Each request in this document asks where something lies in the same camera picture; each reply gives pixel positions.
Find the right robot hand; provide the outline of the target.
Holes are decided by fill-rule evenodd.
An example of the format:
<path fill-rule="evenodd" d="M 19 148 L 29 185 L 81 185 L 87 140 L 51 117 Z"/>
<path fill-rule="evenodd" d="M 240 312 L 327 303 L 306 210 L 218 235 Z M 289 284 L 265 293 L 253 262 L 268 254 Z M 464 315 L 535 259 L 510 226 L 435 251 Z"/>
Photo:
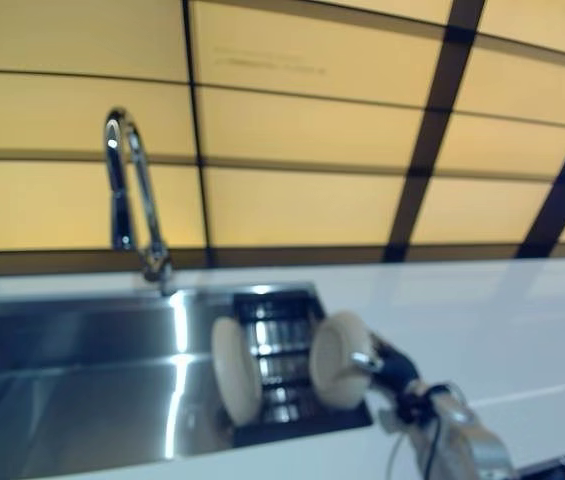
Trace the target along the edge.
<path fill-rule="evenodd" d="M 410 385 L 420 380 L 413 361 L 388 340 L 375 333 L 370 335 L 369 353 L 355 351 L 350 359 L 357 370 L 371 377 L 371 382 L 380 389 L 399 398 L 409 392 Z"/>

